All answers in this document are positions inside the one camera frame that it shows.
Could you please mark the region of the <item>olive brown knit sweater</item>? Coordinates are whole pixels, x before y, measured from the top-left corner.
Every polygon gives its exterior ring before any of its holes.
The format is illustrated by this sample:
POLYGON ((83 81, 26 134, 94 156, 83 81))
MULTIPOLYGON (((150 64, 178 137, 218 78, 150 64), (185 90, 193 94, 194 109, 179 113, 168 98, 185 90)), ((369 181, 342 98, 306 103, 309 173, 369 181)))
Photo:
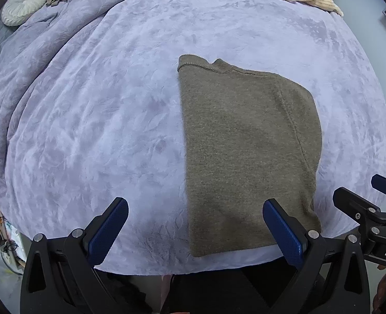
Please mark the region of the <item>olive brown knit sweater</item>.
POLYGON ((322 134, 311 93, 269 72, 182 55, 177 68, 193 256, 272 245, 263 203, 275 199, 307 230, 322 134))

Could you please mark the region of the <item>lavender plush bed blanket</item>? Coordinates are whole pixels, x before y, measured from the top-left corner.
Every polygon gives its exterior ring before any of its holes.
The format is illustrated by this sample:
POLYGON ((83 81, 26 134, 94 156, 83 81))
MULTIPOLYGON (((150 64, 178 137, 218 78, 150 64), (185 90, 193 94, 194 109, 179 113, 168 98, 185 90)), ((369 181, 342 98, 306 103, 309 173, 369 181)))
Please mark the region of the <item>lavender plush bed blanket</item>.
POLYGON ((0 208, 22 233, 60 237, 116 197, 130 217, 101 269, 187 274, 272 261, 275 247, 189 252, 177 66, 184 54, 286 77, 314 97, 322 233, 355 222, 344 186, 379 204, 386 101, 338 15, 281 0, 69 0, 43 7, 0 50, 0 208))

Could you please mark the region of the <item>round white pleated cushion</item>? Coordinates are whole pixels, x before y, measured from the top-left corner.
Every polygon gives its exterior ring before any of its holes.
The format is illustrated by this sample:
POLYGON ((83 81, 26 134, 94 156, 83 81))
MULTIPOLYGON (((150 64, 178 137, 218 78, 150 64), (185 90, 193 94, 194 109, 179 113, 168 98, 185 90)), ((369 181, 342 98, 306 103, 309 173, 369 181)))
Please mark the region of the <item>round white pleated cushion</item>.
POLYGON ((46 0, 7 0, 2 8, 2 23, 9 27, 20 26, 45 3, 46 0))

